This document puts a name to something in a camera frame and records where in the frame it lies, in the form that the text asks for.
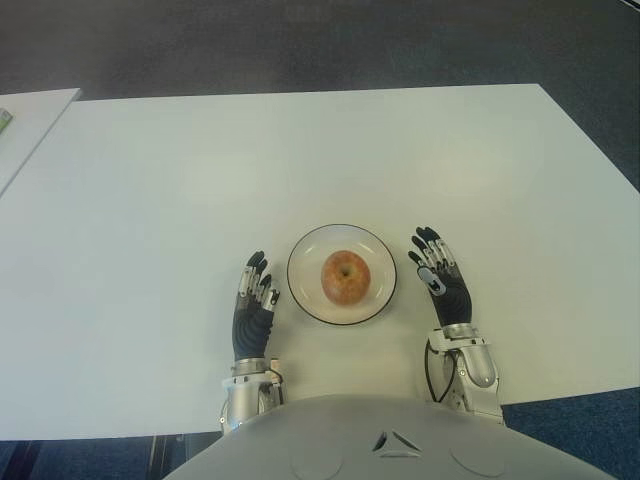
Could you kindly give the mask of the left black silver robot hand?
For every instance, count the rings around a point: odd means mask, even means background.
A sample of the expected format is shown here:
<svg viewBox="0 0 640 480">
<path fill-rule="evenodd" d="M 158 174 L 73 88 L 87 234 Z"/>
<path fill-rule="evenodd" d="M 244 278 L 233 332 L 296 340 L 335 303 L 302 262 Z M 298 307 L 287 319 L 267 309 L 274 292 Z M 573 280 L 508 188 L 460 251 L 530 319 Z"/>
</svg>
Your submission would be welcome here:
<svg viewBox="0 0 640 480">
<path fill-rule="evenodd" d="M 240 277 L 232 321 L 232 347 L 236 362 L 263 358 L 266 352 L 280 291 L 272 276 L 264 274 L 268 260 L 256 251 Z"/>
</svg>

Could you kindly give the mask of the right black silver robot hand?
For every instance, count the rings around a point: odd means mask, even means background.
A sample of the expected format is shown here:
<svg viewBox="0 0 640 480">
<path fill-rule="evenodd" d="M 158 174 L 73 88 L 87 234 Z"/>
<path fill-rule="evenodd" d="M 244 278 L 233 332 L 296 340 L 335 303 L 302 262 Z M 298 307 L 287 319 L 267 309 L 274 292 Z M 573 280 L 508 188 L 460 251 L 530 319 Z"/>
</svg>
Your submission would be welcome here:
<svg viewBox="0 0 640 480">
<path fill-rule="evenodd" d="M 446 242 L 430 227 L 417 227 L 411 241 L 418 252 L 410 250 L 408 256 L 429 291 L 440 326 L 470 323 L 471 295 Z"/>
</svg>

